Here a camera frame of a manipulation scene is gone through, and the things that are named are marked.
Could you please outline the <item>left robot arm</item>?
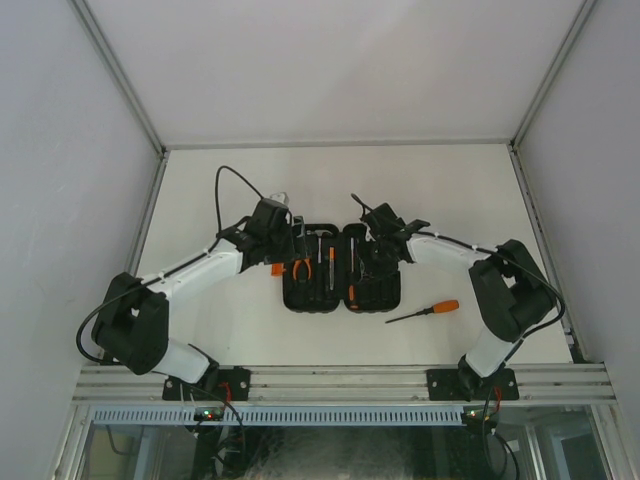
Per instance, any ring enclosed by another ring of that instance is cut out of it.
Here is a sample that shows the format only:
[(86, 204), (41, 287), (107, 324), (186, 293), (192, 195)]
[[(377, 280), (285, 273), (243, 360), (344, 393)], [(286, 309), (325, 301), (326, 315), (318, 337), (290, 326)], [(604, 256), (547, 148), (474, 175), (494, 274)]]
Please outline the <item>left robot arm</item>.
[(279, 192), (253, 213), (221, 230), (210, 247), (156, 274), (112, 279), (91, 339), (136, 375), (160, 373), (182, 380), (196, 399), (215, 395), (219, 364), (199, 348), (170, 336), (171, 315), (215, 284), (258, 265), (290, 263), (308, 255), (305, 224)]

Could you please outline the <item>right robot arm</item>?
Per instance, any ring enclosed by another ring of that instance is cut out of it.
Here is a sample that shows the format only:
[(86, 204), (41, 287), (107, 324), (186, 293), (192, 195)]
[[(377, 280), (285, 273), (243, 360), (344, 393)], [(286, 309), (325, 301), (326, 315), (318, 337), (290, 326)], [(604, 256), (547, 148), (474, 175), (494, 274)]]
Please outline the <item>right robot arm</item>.
[(527, 247), (510, 239), (489, 248), (432, 232), (423, 220), (405, 222), (391, 206), (361, 206), (361, 221), (385, 263), (405, 262), (467, 275), (483, 327), (458, 362), (458, 381), (468, 397), (480, 399), (495, 386), (495, 374), (531, 335), (558, 323), (566, 302), (544, 277)]

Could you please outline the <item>black handle claw hammer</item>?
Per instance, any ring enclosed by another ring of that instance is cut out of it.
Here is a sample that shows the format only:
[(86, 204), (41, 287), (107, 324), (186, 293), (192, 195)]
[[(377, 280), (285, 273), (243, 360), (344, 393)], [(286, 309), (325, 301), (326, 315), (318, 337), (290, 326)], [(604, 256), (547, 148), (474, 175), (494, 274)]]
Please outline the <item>black handle claw hammer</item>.
[(312, 244), (312, 267), (315, 274), (330, 264), (330, 249), (337, 239), (337, 232), (324, 228), (307, 229), (306, 235)]

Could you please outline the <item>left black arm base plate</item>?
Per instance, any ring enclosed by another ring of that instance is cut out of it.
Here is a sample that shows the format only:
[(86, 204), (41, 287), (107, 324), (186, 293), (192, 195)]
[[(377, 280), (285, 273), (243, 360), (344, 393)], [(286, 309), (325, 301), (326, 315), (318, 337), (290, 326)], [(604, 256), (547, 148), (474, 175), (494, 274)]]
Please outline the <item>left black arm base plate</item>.
[(165, 401), (205, 401), (222, 399), (227, 402), (246, 401), (251, 386), (251, 371), (234, 366), (207, 372), (196, 384), (188, 384), (169, 376), (164, 382)]

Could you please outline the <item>orange handle needle-nose pliers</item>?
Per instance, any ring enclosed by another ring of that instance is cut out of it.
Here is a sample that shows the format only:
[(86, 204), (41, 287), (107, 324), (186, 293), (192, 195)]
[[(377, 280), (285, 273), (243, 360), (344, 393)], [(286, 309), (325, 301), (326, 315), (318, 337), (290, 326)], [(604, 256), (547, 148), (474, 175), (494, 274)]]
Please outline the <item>orange handle needle-nose pliers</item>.
[(312, 278), (312, 264), (309, 258), (298, 259), (292, 268), (292, 279), (297, 283), (306, 283)]

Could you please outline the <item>orange handle screwdriver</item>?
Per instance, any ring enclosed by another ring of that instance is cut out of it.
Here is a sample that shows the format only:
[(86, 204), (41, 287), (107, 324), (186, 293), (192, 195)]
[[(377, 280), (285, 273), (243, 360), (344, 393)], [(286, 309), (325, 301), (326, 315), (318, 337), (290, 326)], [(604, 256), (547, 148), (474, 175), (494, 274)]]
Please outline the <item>orange handle screwdriver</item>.
[(403, 315), (397, 318), (393, 318), (390, 320), (386, 320), (385, 324), (392, 324), (399, 321), (407, 320), (410, 318), (415, 318), (419, 316), (428, 316), (428, 315), (437, 315), (437, 314), (446, 314), (457, 310), (460, 307), (458, 300), (446, 300), (439, 303), (436, 303), (430, 307), (421, 309), (411, 314)]

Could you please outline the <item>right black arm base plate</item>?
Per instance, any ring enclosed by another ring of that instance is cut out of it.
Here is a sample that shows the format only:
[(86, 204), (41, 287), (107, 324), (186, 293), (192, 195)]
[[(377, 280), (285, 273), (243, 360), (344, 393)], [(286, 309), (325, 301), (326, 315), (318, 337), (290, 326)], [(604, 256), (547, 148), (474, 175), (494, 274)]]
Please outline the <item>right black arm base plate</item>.
[(501, 392), (503, 400), (520, 399), (515, 372), (509, 368), (499, 369), (493, 375), (482, 378), (473, 372), (457, 368), (433, 368), (426, 371), (426, 385), (431, 401), (485, 400), (495, 390)]

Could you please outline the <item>black plastic tool case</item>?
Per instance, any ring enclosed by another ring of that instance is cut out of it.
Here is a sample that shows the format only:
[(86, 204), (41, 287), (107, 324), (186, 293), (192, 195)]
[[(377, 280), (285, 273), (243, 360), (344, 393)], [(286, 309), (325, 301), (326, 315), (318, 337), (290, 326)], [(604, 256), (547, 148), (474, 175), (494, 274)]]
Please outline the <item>black plastic tool case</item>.
[[(275, 264), (271, 275), (282, 283), (284, 306), (296, 313), (331, 313), (339, 306), (354, 313), (382, 313), (399, 306), (401, 301), (401, 274), (375, 273), (372, 271), (370, 247), (372, 240), (366, 238), (367, 228), (362, 223), (352, 223), (339, 228), (329, 223), (308, 224), (307, 229), (324, 228), (337, 232), (335, 247), (335, 289), (329, 291), (328, 267), (315, 274), (306, 283), (292, 279), (292, 268), (296, 261)], [(356, 252), (356, 298), (358, 309), (349, 308), (350, 238), (357, 241)], [(312, 244), (307, 237), (308, 257), (311, 260)]]

